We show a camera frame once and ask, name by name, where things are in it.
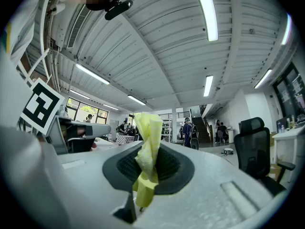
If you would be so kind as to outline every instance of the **floor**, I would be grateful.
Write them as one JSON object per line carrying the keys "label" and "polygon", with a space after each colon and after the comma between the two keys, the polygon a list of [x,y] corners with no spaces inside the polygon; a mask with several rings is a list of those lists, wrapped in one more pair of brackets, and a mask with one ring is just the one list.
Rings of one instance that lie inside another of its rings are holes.
{"label": "floor", "polygon": [[[229,163],[231,163],[233,166],[238,168],[238,157],[237,157],[237,153],[236,153],[234,143],[226,143],[226,144],[218,143],[218,144],[211,144],[211,145],[213,145],[213,146],[208,147],[208,145],[200,144],[199,145],[199,151],[203,151],[203,152],[207,152],[207,153],[217,155],[217,156],[225,159]],[[221,152],[227,147],[233,149],[234,154],[232,154],[232,155],[222,154]]]}

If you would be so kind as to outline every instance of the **bottle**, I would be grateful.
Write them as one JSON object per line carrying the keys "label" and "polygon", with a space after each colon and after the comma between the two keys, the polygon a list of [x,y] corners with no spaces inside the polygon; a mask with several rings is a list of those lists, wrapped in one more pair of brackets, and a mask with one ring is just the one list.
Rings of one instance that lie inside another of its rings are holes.
{"label": "bottle", "polygon": [[278,133],[282,133],[282,129],[281,129],[281,123],[277,123],[277,131]]}
{"label": "bottle", "polygon": [[287,118],[287,129],[289,130],[290,129],[290,119]]}

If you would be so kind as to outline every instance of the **air vent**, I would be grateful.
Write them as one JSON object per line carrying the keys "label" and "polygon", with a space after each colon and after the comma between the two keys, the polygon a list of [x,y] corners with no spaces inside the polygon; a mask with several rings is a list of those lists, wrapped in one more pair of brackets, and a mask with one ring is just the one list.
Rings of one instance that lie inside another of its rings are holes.
{"label": "air vent", "polygon": [[87,9],[86,5],[84,5],[83,8],[81,9],[79,15],[77,16],[76,21],[71,30],[67,48],[72,48],[74,46],[78,33],[80,32],[80,29],[81,29],[82,25],[84,24],[86,18],[88,17],[89,13],[90,13],[90,10]]}

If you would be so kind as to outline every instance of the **chair armrest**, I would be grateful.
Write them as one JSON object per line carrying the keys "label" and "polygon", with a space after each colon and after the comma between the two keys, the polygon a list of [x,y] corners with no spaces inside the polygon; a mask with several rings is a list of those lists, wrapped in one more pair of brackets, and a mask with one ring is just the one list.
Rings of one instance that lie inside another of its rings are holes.
{"label": "chair armrest", "polygon": [[289,163],[289,162],[279,161],[279,162],[277,162],[277,165],[282,167],[282,168],[285,168],[287,170],[294,170],[295,169],[295,165],[292,164],[292,163]]}

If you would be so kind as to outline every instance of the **staircase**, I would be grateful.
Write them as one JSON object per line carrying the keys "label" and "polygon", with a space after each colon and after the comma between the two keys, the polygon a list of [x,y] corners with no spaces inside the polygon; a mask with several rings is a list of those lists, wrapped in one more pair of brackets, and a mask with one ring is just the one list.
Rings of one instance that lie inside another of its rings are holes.
{"label": "staircase", "polygon": [[197,130],[199,132],[198,141],[199,143],[209,143],[210,135],[206,130],[206,127],[204,125],[204,122],[201,117],[198,118],[192,118],[192,123],[197,127]]}

